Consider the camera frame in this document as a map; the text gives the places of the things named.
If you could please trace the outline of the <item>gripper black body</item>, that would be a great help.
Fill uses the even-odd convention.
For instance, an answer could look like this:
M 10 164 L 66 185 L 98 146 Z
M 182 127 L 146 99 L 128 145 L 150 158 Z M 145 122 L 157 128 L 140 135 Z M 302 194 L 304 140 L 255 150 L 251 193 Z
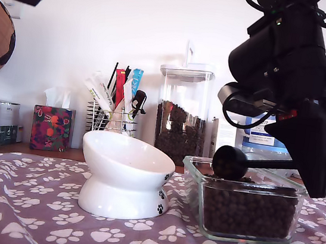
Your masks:
M 326 49 L 319 45 L 278 44 L 272 81 L 271 111 L 299 110 L 305 101 L 317 102 L 326 113 Z

